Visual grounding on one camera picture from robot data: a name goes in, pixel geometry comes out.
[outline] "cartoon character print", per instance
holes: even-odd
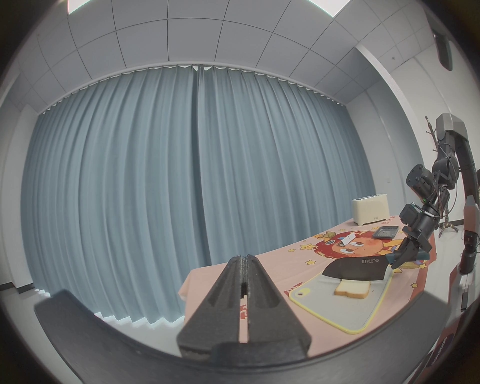
[[[348,245],[341,245],[342,240],[350,233],[355,234],[355,238]],[[373,231],[346,231],[346,232],[326,232],[314,237],[320,242],[314,247],[315,253],[320,256],[340,259],[342,257],[364,257],[380,256],[392,253],[397,249],[402,240],[381,240],[374,239]],[[418,268],[421,262],[408,262],[401,265],[401,268]]]

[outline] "cleaver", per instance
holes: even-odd
[[[385,270],[394,261],[394,254],[380,256],[342,257],[332,261],[322,275],[342,280],[383,280]],[[416,260],[429,260],[430,255],[420,250]]]

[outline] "yellow cutting board rim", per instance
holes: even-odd
[[[382,292],[382,295],[380,296],[380,300],[378,300],[378,304],[376,305],[375,309],[373,310],[372,314],[370,315],[370,317],[368,318],[367,322],[365,323],[365,325],[360,328],[360,329],[348,329],[348,328],[345,328],[343,326],[341,326],[340,324],[337,324],[337,323],[334,323],[333,321],[331,320],[328,320],[327,318],[321,316],[320,314],[312,311],[311,309],[305,307],[303,304],[300,304],[298,301],[296,301],[294,298],[293,298],[293,293],[297,290],[300,290],[302,288],[303,285],[307,284],[308,282],[312,281],[313,279],[317,278],[317,276],[321,275],[322,273],[319,273],[318,275],[315,275],[314,277],[312,277],[310,280],[306,281],[305,283],[303,283],[301,286],[295,288],[294,290],[292,290],[288,297],[290,298],[290,300],[292,300],[295,304],[297,304],[299,307],[303,308],[304,310],[306,310],[308,313],[311,313],[313,316],[315,317],[318,317],[320,320],[326,322],[327,324],[330,324],[331,326],[334,326],[335,328],[338,328],[340,329],[341,331],[345,332],[345,333],[348,333],[349,335],[356,335],[356,334],[359,334],[360,332],[363,332],[369,325],[370,325],[370,322],[372,321],[372,319],[374,318],[374,316],[376,315],[378,309],[380,308],[380,305],[382,305],[382,301],[384,300],[384,297],[385,297],[385,293],[388,291],[388,287],[390,286],[390,283],[392,281],[392,277],[394,275],[394,273],[392,272],[389,279],[388,279],[388,282],[387,282],[387,285],[385,286],[385,289],[384,291]]]

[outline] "toaster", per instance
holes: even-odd
[[[353,221],[359,226],[386,220],[390,217],[387,195],[381,193],[354,199],[352,200],[352,212]]]

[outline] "table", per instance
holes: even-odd
[[[375,232],[378,227],[385,225],[403,227],[398,216],[391,216],[388,220],[380,223],[364,226],[357,226],[351,219],[305,240],[256,255],[278,290],[282,292],[282,296],[295,315],[312,336],[312,343],[308,351],[309,356],[329,352],[364,336],[392,318],[410,300],[423,291],[427,279],[428,266],[436,260],[434,236],[430,238],[430,243],[433,247],[430,252],[430,260],[409,263],[406,265],[408,268],[401,267],[401,273],[394,274],[377,313],[367,328],[359,334],[349,335],[325,323],[288,298],[291,290],[321,273],[336,258],[343,257],[339,249],[332,249],[331,245],[327,245],[329,240],[346,236],[350,232],[355,232],[357,237],[371,237],[372,232]],[[383,244],[373,241],[368,246],[356,251],[356,254],[349,254],[349,257],[390,253],[400,244],[404,237],[405,234],[399,231],[393,240],[378,240]],[[180,297],[186,302],[185,322],[190,319],[198,308],[225,265],[226,263],[197,268],[189,273],[179,290]],[[240,342],[247,341],[247,317],[248,306],[246,300],[242,299],[240,301]]]

